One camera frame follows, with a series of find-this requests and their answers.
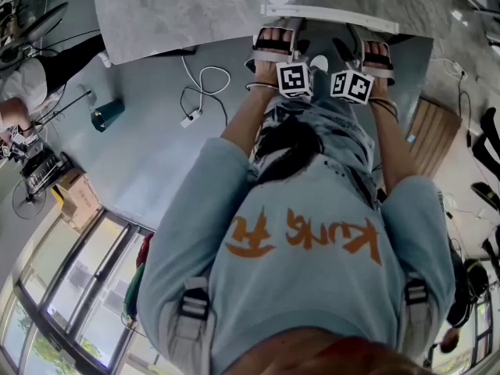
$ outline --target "hand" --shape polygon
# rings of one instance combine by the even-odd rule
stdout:
[[[283,38],[283,41],[291,42],[292,36],[291,30],[283,32],[281,29],[276,28],[266,28],[261,34],[260,38],[263,40],[274,40],[279,41]],[[263,52],[276,52],[280,54],[288,54],[289,52],[283,50],[276,50],[274,48],[263,48]],[[270,61],[255,61],[255,82],[262,82],[265,84],[278,85],[278,77],[276,71],[276,63]]]
[[[365,52],[380,54],[386,57],[389,56],[389,52],[383,43],[378,43],[375,41],[368,42],[365,41]],[[388,67],[384,64],[379,64],[377,62],[365,62],[365,66],[371,66],[372,68],[381,68],[386,70]],[[388,94],[388,80],[385,78],[375,78],[373,83],[371,97],[377,98],[389,98]]]
[[[6,145],[10,147],[12,144],[11,141],[11,134],[8,130],[4,130],[3,132],[0,132],[0,138],[5,142]]]
[[[24,138],[28,138],[34,132],[34,125],[31,123],[30,126],[26,130],[22,130],[21,127],[19,127],[19,132],[20,132],[21,136],[23,136]]]

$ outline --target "desk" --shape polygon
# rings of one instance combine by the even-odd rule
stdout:
[[[255,34],[268,0],[95,0],[113,63]],[[399,24],[403,34],[444,38],[451,0],[290,0],[289,5],[340,9]]]

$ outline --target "cardboard box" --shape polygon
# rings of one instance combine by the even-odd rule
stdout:
[[[87,174],[73,169],[61,179],[58,188],[64,198],[63,215],[82,232],[102,207]]]

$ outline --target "backpack buckle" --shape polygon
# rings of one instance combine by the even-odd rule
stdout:
[[[206,321],[209,318],[210,299],[202,288],[190,289],[184,292],[179,305],[179,315]]]
[[[406,305],[427,303],[429,292],[426,283],[421,279],[412,279],[407,283],[405,289]]]

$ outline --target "person in white shirt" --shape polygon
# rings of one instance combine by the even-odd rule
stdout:
[[[24,136],[29,136],[33,132],[30,115],[101,54],[105,54],[105,46],[102,36],[98,35],[56,56],[39,55],[25,60],[0,85],[0,138],[10,143],[9,128],[15,126]]]

